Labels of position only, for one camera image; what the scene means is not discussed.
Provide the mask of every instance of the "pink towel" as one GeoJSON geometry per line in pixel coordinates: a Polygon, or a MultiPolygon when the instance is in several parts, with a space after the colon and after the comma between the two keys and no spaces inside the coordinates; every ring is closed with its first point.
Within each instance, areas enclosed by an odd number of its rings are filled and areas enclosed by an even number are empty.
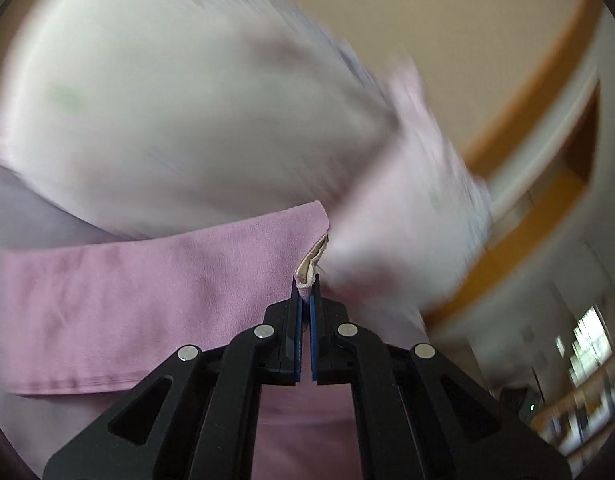
{"type": "Polygon", "coordinates": [[[263,319],[325,237],[318,202],[141,242],[0,259],[0,370],[19,395],[127,390],[177,347],[263,319]]]}
{"type": "MultiPolygon", "coordinates": [[[[5,252],[7,386],[25,395],[124,390],[183,344],[224,345],[288,297],[328,227],[313,202],[160,240],[5,252]]],[[[264,387],[252,479],[361,478],[350,388],[316,386],[309,370],[304,352],[299,386],[264,387]]]]}

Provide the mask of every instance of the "metal screw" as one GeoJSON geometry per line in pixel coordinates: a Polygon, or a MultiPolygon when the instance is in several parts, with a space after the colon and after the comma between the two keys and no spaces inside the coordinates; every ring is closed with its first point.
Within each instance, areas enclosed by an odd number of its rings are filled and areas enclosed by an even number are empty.
{"type": "Polygon", "coordinates": [[[337,331],[343,337],[352,337],[353,335],[357,335],[359,333],[357,326],[352,323],[343,323],[339,325],[337,331]]]}
{"type": "Polygon", "coordinates": [[[434,357],[434,354],[436,354],[436,350],[432,345],[421,343],[414,347],[414,353],[421,359],[431,359],[434,357]]]}
{"type": "Polygon", "coordinates": [[[274,327],[271,325],[259,325],[254,329],[254,335],[259,339],[265,339],[274,334],[274,327]]]}
{"type": "Polygon", "coordinates": [[[196,346],[186,345],[179,348],[179,351],[176,355],[181,359],[181,361],[191,361],[197,355],[199,355],[199,349],[196,346]]]}

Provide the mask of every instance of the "pink cloth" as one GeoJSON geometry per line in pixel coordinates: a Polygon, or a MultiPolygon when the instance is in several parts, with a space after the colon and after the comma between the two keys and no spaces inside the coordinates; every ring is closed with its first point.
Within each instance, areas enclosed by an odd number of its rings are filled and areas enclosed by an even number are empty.
{"type": "Polygon", "coordinates": [[[18,395],[127,390],[177,347],[227,344],[290,293],[318,202],[168,238],[0,259],[0,371],[18,395]]]}
{"type": "MultiPolygon", "coordinates": [[[[328,227],[313,202],[160,240],[5,252],[7,386],[25,395],[124,390],[183,344],[224,345],[288,297],[328,227]]],[[[316,386],[309,351],[299,386],[264,387],[252,478],[361,478],[350,388],[316,386]]]]}

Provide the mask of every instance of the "white cloth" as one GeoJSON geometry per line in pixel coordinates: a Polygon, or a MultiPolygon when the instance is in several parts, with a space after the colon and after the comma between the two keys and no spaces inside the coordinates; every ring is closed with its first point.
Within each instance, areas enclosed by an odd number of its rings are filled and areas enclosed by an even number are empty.
{"type": "Polygon", "coordinates": [[[317,270],[356,320],[409,348],[420,312],[449,299],[480,256],[491,200],[441,133],[413,62],[389,89],[401,136],[331,217],[317,270]]]}
{"type": "Polygon", "coordinates": [[[351,50],[279,0],[41,0],[0,86],[0,159],[109,232],[319,200],[395,136],[351,50]]]}

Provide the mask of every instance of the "window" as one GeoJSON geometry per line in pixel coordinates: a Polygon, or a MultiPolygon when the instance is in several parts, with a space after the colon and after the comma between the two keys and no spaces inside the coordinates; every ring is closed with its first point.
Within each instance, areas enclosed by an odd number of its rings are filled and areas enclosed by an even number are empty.
{"type": "Polygon", "coordinates": [[[570,378],[578,386],[591,376],[612,354],[603,323],[593,306],[578,322],[574,329],[572,348],[574,355],[570,358],[570,378]]]}

